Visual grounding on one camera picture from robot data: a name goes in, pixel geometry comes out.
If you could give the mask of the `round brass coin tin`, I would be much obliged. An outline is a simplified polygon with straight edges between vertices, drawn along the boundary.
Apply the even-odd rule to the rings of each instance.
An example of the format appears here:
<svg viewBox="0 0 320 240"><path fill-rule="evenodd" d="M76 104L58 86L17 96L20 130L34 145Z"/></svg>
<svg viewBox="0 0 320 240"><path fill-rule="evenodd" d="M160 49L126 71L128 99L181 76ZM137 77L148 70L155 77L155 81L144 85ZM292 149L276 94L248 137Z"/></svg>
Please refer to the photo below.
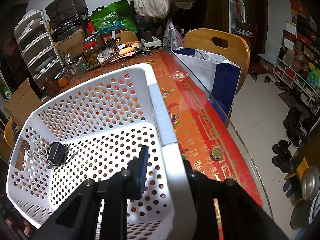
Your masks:
<svg viewBox="0 0 320 240"><path fill-rule="evenodd" d="M223 158L223 149L220 147L215 147L212 149L210 155L214 160L220 160Z"/></svg>

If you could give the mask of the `red lid pickle jar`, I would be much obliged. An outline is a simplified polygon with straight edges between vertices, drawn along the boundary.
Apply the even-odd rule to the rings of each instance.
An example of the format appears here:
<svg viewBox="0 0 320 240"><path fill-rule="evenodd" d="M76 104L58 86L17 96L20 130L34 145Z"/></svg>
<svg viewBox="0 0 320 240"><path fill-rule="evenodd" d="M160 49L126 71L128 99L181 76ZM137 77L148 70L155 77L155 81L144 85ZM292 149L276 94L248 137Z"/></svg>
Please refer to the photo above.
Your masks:
<svg viewBox="0 0 320 240"><path fill-rule="evenodd" d="M97 41L92 41L85 44L83 47L83 51L90 67L94 67L99 64L99 60L97 58L101 53L101 48Z"/></svg>

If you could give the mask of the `blue white paper bag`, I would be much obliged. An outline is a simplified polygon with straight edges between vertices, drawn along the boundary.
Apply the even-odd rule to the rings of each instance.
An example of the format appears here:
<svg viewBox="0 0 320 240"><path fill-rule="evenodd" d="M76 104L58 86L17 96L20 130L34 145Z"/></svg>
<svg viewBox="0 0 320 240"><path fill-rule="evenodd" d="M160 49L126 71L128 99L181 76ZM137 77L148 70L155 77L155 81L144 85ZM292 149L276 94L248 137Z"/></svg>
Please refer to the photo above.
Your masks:
<svg viewBox="0 0 320 240"><path fill-rule="evenodd" d="M196 82L209 96L210 104L227 125L240 84L241 67L222 55L205 50L183 48L173 52L196 77Z"/></svg>

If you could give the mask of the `red festive tablecloth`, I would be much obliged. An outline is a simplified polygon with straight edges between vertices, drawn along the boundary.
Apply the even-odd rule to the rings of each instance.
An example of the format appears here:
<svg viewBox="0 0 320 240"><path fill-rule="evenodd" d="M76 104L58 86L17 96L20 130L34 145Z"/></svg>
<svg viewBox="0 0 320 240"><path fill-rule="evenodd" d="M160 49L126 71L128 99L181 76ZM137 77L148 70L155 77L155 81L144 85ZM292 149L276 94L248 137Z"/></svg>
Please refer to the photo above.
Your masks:
<svg viewBox="0 0 320 240"><path fill-rule="evenodd" d="M206 175L209 179L224 181L236 180L242 188L255 200L260 207L267 207L262 184L255 177L257 171L252 164L251 156L235 131L228 117L220 106L209 97L201 87L195 75L169 50L158 50L150 55L128 57L103 64L103 67L90 70L86 77L71 81L67 88L83 83L94 77L125 68L138 63L147 63L152 66L157 79L161 95L168 110L171 124L178 139L178 146L182 159L190 162L193 169ZM218 149L222 158L216 160L212 151ZM156 215L160 220L162 211L169 211L168 198L165 198L161 189L153 188L163 184L155 165L151 162L150 186L145 188L143 204L136 200L128 200L131 218L145 218L146 214Z"/></svg>

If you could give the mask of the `orange filled glass jar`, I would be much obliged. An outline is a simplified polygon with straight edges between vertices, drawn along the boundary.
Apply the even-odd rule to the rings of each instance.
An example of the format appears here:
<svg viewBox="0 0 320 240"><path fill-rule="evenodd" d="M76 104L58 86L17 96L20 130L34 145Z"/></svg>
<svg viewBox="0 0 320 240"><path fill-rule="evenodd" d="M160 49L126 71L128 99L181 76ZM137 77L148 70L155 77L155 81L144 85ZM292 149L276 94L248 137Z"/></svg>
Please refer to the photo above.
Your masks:
<svg viewBox="0 0 320 240"><path fill-rule="evenodd" d="M55 80L57 81L60 88L66 87L68 84L68 78L67 75L60 73L55 77Z"/></svg>

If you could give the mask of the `white power strip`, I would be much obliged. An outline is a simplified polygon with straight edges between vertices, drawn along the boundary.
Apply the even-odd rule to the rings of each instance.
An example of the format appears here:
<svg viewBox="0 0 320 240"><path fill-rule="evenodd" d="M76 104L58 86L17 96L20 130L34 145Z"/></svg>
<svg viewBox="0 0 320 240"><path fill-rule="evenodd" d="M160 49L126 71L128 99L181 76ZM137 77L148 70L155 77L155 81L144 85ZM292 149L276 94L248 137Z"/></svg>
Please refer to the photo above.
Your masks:
<svg viewBox="0 0 320 240"><path fill-rule="evenodd" d="M150 47L157 48L162 45L161 41L154 36L152 37L152 41L150 41L150 42L146 42L146 40L144 38L142 38L140 41L141 41L144 48L150 48Z"/></svg>

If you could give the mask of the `brown cardboard box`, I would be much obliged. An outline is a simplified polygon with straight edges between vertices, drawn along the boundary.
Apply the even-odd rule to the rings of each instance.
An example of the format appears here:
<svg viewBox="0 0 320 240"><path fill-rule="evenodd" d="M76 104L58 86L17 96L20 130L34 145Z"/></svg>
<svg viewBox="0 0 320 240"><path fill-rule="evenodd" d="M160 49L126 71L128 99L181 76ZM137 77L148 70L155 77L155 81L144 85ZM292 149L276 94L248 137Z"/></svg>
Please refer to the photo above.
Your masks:
<svg viewBox="0 0 320 240"><path fill-rule="evenodd" d="M26 79L6 103L6 108L12 120L22 128L29 115L41 106L42 102Z"/></svg>

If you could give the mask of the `wooden chair right side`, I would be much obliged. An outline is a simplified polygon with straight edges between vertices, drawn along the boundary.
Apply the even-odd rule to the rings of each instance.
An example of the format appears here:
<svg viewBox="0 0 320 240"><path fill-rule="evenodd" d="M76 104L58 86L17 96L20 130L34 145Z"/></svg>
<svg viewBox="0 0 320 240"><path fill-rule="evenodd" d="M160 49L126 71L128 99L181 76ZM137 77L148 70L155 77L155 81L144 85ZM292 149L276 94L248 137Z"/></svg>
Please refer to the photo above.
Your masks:
<svg viewBox="0 0 320 240"><path fill-rule="evenodd" d="M183 47L219 54L238 65L241 75L237 90L242 88L250 62L249 46L242 37L224 31L199 28L187 33Z"/></svg>

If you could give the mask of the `white shoe rack shelf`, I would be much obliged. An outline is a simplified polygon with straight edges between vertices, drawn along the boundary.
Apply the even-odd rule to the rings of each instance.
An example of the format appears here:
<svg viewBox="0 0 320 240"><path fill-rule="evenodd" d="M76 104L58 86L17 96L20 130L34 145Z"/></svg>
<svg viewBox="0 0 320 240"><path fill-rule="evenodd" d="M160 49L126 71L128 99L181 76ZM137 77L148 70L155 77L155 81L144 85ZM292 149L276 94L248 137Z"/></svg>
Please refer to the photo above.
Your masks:
<svg viewBox="0 0 320 240"><path fill-rule="evenodd" d="M287 65L283 60L276 58L273 66L273 74L291 89L297 87L301 91L302 102L310 108L313 115L319 112L319 94L313 87L299 75L292 67Z"/></svg>

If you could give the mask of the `white plastic drawer tower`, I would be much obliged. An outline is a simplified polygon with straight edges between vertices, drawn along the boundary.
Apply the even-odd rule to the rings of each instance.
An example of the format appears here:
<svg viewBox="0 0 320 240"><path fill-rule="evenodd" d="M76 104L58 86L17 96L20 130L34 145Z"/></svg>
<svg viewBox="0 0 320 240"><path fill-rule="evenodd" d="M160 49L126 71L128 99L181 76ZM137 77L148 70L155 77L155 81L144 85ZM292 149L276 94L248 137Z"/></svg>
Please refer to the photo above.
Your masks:
<svg viewBox="0 0 320 240"><path fill-rule="evenodd" d="M57 76L63 67L43 10L27 12L14 28L14 35L27 69L43 90L46 79Z"/></svg>

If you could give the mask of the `white perforated plastic basket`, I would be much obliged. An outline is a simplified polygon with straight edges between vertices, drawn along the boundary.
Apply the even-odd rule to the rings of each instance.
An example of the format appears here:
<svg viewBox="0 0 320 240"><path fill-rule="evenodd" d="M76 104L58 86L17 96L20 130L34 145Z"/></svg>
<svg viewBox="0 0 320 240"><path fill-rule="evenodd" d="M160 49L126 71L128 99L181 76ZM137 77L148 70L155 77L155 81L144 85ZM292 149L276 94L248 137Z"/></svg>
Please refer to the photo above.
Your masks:
<svg viewBox="0 0 320 240"><path fill-rule="evenodd" d="M152 67L134 64L90 79L56 96L29 115L9 163L6 194L17 211L41 227L86 179L107 180L149 148L163 184L169 211L145 218L133 215L127 201L128 239L192 239L196 211L177 138ZM52 166L49 145L69 146L66 162ZM138 203L143 204L142 195Z"/></svg>

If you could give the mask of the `green shopping bag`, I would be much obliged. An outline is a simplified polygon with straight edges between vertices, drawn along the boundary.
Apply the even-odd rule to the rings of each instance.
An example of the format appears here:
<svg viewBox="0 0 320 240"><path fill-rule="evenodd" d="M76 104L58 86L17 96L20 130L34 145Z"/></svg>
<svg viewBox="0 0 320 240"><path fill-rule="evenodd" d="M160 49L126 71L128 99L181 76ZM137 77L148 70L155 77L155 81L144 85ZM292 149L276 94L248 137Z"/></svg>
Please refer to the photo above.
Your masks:
<svg viewBox="0 0 320 240"><path fill-rule="evenodd" d="M137 33L133 9L127 0L113 2L89 17L93 23L95 31L112 31L124 29Z"/></svg>

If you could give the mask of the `empty glass jar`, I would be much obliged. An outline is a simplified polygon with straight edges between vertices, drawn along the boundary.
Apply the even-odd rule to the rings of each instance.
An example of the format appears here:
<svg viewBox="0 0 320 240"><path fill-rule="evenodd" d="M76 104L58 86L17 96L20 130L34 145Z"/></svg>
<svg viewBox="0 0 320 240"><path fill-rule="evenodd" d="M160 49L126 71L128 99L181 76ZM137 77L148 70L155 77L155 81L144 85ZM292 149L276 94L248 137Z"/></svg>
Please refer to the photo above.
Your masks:
<svg viewBox="0 0 320 240"><path fill-rule="evenodd" d="M78 79L80 79L86 75L86 71L82 66L82 60L75 61L72 64L72 68L73 68Z"/></svg>

